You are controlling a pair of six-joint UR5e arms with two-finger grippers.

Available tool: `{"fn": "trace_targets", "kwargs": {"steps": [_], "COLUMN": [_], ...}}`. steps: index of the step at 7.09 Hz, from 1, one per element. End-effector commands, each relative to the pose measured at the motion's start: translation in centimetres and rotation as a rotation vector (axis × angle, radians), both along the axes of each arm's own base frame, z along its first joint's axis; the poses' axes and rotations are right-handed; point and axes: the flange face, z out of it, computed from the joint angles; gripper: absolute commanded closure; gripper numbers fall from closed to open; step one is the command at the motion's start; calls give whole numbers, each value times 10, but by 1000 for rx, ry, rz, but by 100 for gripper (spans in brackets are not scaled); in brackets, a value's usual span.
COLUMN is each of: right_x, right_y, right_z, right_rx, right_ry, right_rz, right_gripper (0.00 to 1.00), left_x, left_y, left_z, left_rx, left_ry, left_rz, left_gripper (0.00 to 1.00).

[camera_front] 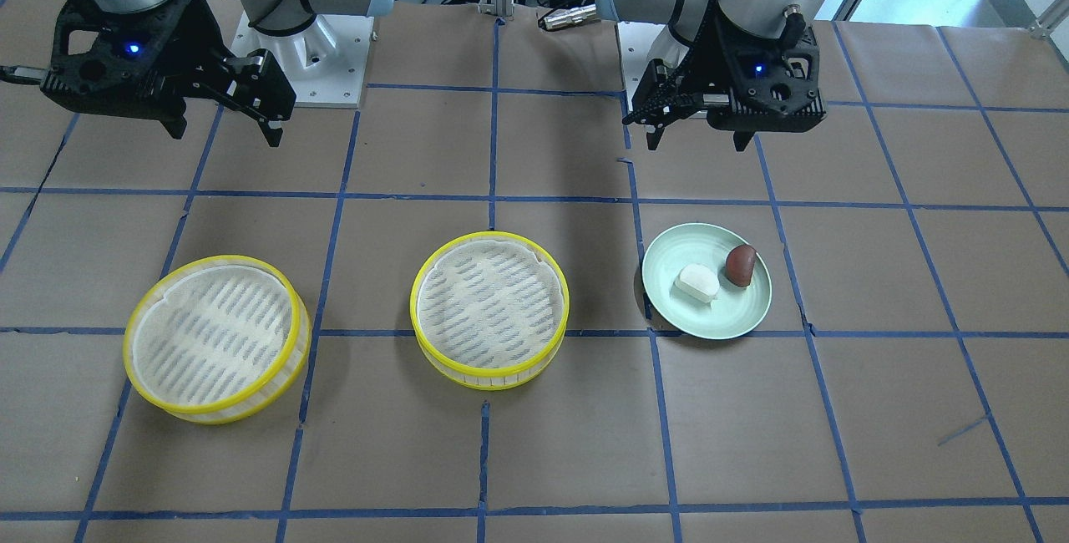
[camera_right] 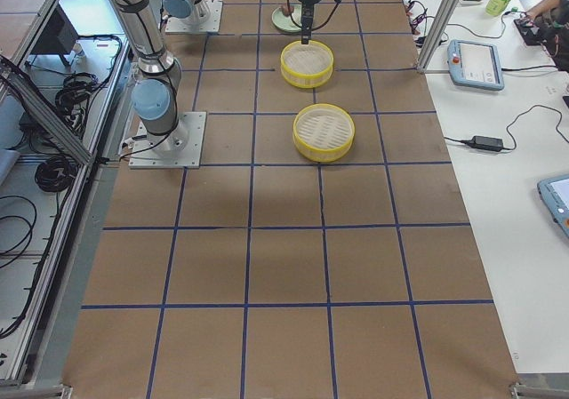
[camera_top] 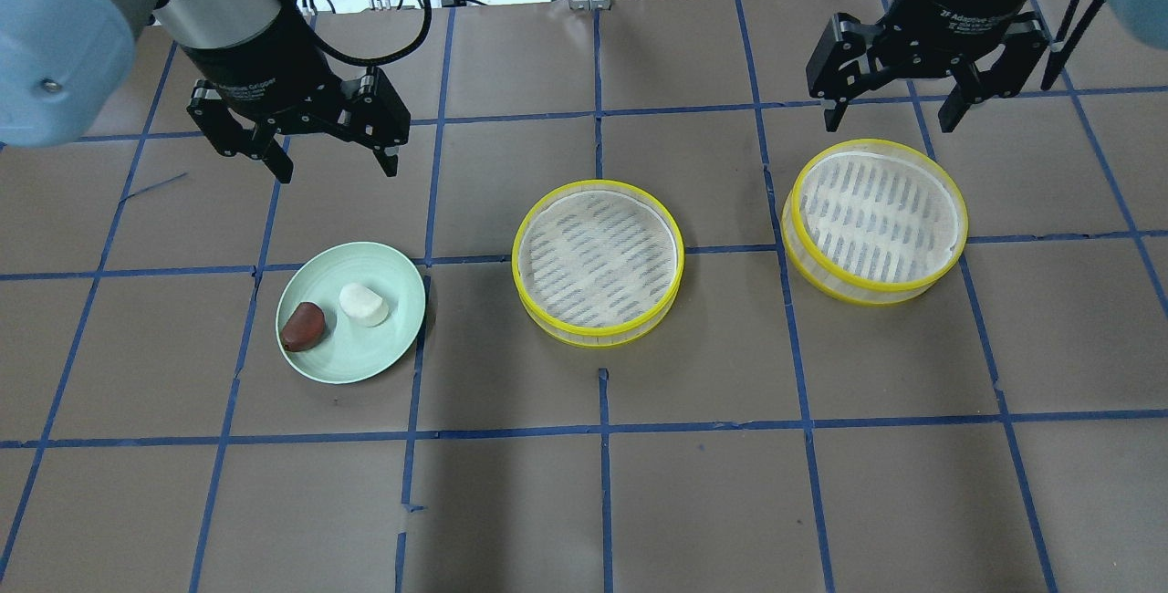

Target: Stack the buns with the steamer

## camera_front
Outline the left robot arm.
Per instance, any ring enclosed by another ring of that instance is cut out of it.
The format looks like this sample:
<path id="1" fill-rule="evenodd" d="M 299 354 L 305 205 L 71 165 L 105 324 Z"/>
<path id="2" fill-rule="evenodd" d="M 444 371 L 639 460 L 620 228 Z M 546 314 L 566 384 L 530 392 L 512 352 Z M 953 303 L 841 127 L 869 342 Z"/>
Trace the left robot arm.
<path id="1" fill-rule="evenodd" d="M 806 133 L 826 117 L 814 17 L 824 0 L 595 0 L 611 22 L 659 24 L 623 123 L 656 150 L 668 125 L 703 114 L 744 151 L 759 133 Z"/>

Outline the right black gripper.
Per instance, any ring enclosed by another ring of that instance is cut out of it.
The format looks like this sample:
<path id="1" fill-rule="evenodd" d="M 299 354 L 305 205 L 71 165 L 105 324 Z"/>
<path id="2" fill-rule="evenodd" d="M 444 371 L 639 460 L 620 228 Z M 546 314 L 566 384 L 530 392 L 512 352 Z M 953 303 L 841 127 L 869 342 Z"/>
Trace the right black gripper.
<path id="1" fill-rule="evenodd" d="M 206 0 L 165 0 L 141 13 L 107 13 L 96 0 L 65 0 L 49 67 L 38 84 L 75 113 L 187 128 L 186 100 L 215 100 L 261 123 L 279 148 L 296 94 L 267 49 L 233 55 Z"/>

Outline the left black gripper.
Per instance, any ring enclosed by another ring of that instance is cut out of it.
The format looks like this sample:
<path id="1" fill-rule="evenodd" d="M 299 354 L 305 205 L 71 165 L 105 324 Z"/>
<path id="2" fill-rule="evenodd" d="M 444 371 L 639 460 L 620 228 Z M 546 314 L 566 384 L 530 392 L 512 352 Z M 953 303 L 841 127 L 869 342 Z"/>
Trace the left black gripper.
<path id="1" fill-rule="evenodd" d="M 735 152 L 745 152 L 753 133 L 804 133 L 824 120 L 819 64 L 804 15 L 787 15 L 772 38 L 717 15 L 675 67 L 648 63 L 623 123 L 645 127 L 646 148 L 656 151 L 669 124 L 703 112 L 710 127 L 734 131 Z"/>

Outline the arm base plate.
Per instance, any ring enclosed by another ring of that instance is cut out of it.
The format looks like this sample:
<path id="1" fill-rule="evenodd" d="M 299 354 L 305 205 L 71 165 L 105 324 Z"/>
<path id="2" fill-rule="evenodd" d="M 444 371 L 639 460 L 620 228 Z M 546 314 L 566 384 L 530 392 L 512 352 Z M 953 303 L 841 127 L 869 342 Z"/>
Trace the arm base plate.
<path id="1" fill-rule="evenodd" d="M 628 108 L 633 108 L 636 93 L 646 64 L 649 63 L 649 52 L 660 36 L 663 24 L 618 22 L 617 41 L 620 53 L 620 69 L 625 83 Z"/>
<path id="2" fill-rule="evenodd" d="M 272 51 L 298 108 L 359 109 L 374 24 L 374 18 L 358 15 L 317 15 L 304 32 L 272 37 L 249 27 L 244 14 L 231 49 L 241 56 L 258 48 Z"/>

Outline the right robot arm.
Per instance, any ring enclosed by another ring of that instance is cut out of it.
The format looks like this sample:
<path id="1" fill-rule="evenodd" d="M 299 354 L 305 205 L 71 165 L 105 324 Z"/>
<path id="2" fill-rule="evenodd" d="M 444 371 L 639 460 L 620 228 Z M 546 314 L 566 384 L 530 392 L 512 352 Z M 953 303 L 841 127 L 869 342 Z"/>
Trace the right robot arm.
<path id="1" fill-rule="evenodd" d="M 297 102 L 293 83 L 341 59 L 326 18 L 374 18 L 394 0 L 241 0 L 259 47 L 229 48 L 206 0 L 65 0 L 45 69 L 3 68 L 75 113 L 160 123 L 180 139 L 186 102 L 215 100 L 281 142 Z"/>

